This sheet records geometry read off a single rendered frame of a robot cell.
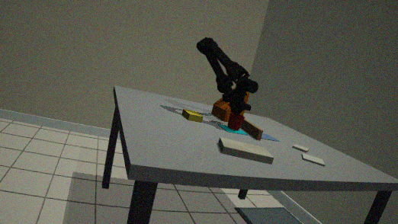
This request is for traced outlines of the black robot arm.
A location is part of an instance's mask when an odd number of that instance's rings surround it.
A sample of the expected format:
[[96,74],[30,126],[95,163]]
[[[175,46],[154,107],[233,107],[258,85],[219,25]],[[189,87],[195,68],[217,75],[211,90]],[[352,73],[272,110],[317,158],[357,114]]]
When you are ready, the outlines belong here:
[[[251,79],[249,72],[245,70],[240,64],[232,61],[218,46],[212,38],[204,38],[197,43],[197,49],[206,55],[213,71],[217,78],[217,89],[223,94],[223,101],[238,102],[239,94],[234,94],[232,86],[236,83],[236,88],[255,93],[258,91],[258,84]],[[219,61],[226,68],[227,75],[224,74]],[[244,75],[245,74],[245,75]],[[242,76],[243,75],[243,76]],[[235,101],[236,100],[236,101]]]

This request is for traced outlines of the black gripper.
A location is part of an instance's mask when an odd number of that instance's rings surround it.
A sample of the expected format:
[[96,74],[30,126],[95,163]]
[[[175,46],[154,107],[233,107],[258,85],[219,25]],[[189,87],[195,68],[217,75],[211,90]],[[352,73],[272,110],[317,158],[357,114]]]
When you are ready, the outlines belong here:
[[247,95],[246,91],[236,88],[233,89],[234,94],[239,94],[238,102],[230,101],[229,106],[234,115],[239,116],[243,110],[251,110],[251,105],[244,102],[244,97]]

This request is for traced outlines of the tan wooden plank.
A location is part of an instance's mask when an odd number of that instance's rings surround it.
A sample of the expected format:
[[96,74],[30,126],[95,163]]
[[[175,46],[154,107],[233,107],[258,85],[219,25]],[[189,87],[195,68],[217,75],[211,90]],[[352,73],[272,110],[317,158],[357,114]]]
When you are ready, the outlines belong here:
[[244,119],[240,128],[250,136],[253,136],[256,140],[261,140],[263,130],[259,129],[256,125],[250,123],[248,120]]

